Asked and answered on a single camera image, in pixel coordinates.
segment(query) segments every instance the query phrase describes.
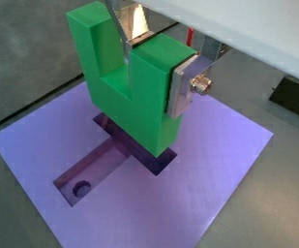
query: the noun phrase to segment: green plastic block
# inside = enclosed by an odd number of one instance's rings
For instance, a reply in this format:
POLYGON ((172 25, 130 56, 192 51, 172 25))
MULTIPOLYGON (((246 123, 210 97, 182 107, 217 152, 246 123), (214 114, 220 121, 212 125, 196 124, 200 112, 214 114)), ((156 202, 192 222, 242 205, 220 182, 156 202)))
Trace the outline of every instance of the green plastic block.
POLYGON ((196 51, 161 34, 132 50, 128 65, 106 5, 96 2, 68 19, 94 104, 158 157, 182 120, 166 114, 172 72, 196 51))

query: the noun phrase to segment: hole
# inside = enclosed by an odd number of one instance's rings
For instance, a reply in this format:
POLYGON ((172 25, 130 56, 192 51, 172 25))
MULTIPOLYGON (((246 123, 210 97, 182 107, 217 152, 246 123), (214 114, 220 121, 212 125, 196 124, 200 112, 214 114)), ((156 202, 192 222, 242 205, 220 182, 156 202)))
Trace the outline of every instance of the hole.
POLYGON ((78 198, 84 198, 92 191, 92 184, 88 181, 80 181, 73 187, 73 195, 78 198))

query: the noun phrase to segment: purple 3d printed part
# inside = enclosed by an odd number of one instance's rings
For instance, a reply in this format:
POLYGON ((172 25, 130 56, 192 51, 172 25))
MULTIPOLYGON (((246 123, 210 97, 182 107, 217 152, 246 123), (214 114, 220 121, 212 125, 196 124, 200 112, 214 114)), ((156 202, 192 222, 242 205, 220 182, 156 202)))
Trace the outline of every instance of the purple 3d printed part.
POLYGON ((212 97, 154 176, 130 157, 72 207, 54 180, 109 139, 86 83, 0 131, 0 155, 64 247, 194 247, 273 133, 212 97))

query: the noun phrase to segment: black object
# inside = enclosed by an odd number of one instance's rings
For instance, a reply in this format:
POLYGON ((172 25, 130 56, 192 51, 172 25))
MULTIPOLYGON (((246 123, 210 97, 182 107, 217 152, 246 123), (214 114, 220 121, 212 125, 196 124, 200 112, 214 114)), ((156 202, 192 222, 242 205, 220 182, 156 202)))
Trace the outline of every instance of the black object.
POLYGON ((112 138, 125 147, 125 149, 140 160, 152 173, 154 175, 160 175, 176 159, 177 153, 168 148, 160 157, 156 158, 104 113, 94 118, 94 121, 102 126, 106 132, 112 135, 112 138))
POLYGON ((270 100, 299 114, 299 79, 285 77, 270 100))

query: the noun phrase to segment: metal bracket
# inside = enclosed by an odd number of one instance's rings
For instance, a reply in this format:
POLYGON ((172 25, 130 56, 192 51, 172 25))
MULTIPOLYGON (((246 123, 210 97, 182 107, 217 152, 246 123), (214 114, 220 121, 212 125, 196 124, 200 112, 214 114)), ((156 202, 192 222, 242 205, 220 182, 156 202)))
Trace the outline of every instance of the metal bracket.
POLYGON ((125 57, 129 58, 130 50, 154 35, 149 28, 145 7, 124 0, 106 0, 106 5, 122 38, 125 57))
POLYGON ((174 71, 168 114, 178 118, 193 102, 193 93, 205 96, 212 89, 213 81, 206 77, 214 61, 196 55, 174 71))

